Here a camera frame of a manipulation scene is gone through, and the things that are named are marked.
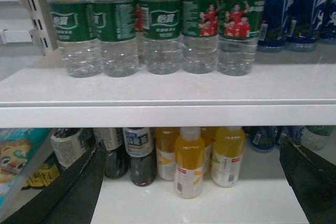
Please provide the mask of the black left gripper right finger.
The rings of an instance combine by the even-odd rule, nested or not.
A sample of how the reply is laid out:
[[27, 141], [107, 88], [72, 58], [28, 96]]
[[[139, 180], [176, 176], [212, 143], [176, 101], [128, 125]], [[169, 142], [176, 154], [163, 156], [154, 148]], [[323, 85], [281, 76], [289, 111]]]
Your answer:
[[335, 165], [291, 138], [280, 143], [280, 163], [309, 223], [335, 223]]

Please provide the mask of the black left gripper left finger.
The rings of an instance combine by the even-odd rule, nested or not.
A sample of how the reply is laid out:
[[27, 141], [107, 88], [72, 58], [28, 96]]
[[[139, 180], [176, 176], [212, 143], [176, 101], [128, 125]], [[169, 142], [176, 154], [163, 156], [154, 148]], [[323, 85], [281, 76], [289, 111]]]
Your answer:
[[2, 223], [91, 223], [104, 177], [106, 152], [104, 142], [93, 145]]

